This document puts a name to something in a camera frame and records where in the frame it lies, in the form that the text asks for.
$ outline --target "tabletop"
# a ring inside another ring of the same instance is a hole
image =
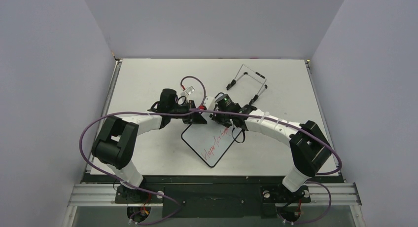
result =
[[[123,59],[108,113],[146,112],[159,100],[162,89],[171,88],[180,94],[180,80],[185,76],[199,78],[206,87],[207,96],[228,93],[235,103],[243,106],[257,93],[261,84],[244,76],[229,91],[226,90],[242,64],[267,78],[268,89],[254,106],[293,122],[315,121],[325,134],[303,60]],[[190,99],[199,104],[203,98],[200,84],[189,78],[183,84],[195,88]],[[139,172],[143,175],[285,176],[293,166],[288,145],[259,133],[247,132],[244,143],[233,143],[217,165],[210,168],[181,139],[186,127],[181,119],[172,119],[164,129],[138,136],[132,161]],[[94,159],[94,164],[112,173],[98,159]],[[334,159],[330,157],[320,172],[335,168]],[[91,174],[102,173],[92,170]]]

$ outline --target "white cylinder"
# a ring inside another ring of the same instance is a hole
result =
[[[282,184],[291,192],[296,192],[310,178],[302,174],[295,166],[284,177]]]

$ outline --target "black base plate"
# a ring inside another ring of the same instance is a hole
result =
[[[151,191],[163,191],[164,188],[153,190],[144,187],[145,189]],[[143,191],[129,189],[123,185],[120,185],[117,188],[116,196],[115,196],[115,203],[118,204],[132,204],[132,203],[144,203],[148,199],[148,194]],[[148,203],[163,203],[163,198],[158,198],[156,195],[151,195],[151,199]]]
[[[301,192],[308,191],[307,186],[301,186],[299,190],[297,190],[295,193],[291,193],[288,190],[283,190],[277,185],[267,185],[267,186],[261,186],[260,188],[261,193],[268,191],[270,196],[268,198],[265,198],[263,196],[263,203],[288,203],[289,201],[293,200],[294,198],[297,198],[294,203],[299,203],[299,196]],[[302,197],[300,198],[302,203],[310,203],[311,197]]]

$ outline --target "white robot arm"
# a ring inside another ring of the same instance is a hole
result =
[[[160,95],[157,108],[152,108],[151,111],[170,115],[188,114],[190,109],[195,108],[193,101],[178,105],[176,97],[176,91],[164,89]],[[271,121],[283,121],[282,119],[270,116],[251,105],[240,107],[239,104],[233,103],[227,94],[216,100],[213,97],[208,97],[204,106],[208,111],[218,109],[217,111],[220,112],[229,112],[228,114],[215,113],[211,116],[212,120],[221,125],[258,132],[288,145],[292,150],[294,165],[283,179],[282,185],[290,192],[296,192],[307,179],[314,177],[331,155],[328,149],[317,142],[311,141],[307,135],[286,125]],[[111,116],[107,118],[93,144],[93,156],[106,163],[118,177],[139,187],[143,181],[143,176],[131,162],[136,136],[147,131],[164,128],[171,118],[182,118],[186,124],[207,123],[199,113],[188,116],[170,115],[139,115],[124,118]],[[286,120],[284,122],[300,127],[328,143],[318,125],[312,121],[305,124]]]

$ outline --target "gray wall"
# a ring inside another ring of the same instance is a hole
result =
[[[312,58],[368,226],[417,226],[417,0],[345,0]]]
[[[113,67],[84,0],[0,0],[2,227],[61,225]]]
[[[116,57],[311,58],[344,0],[86,0]]]

